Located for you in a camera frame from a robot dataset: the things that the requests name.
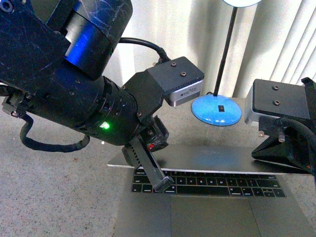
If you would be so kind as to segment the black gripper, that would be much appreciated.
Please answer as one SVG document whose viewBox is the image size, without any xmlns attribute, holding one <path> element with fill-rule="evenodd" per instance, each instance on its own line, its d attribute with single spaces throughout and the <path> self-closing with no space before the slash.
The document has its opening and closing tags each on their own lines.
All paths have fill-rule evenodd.
<svg viewBox="0 0 316 237">
<path fill-rule="evenodd" d="M 128 164 L 143 167 L 153 189 L 159 193 L 174 184 L 165 176 L 152 152 L 164 149 L 168 130 L 153 114 L 162 106 L 168 89 L 162 73 L 136 73 L 125 85 L 128 100 L 124 102 L 123 121 L 120 123 L 124 140 L 122 149 Z"/>
</svg>

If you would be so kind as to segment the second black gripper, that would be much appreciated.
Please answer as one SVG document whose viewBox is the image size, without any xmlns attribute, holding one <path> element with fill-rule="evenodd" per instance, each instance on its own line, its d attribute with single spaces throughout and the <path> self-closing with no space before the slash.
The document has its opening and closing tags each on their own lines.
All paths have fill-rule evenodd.
<svg viewBox="0 0 316 237">
<path fill-rule="evenodd" d="M 268 138 L 253 152 L 257 160 L 289 165 L 316 174 L 316 83 L 303 78 L 310 114 L 302 118 L 259 118 L 258 130 Z"/>
</svg>

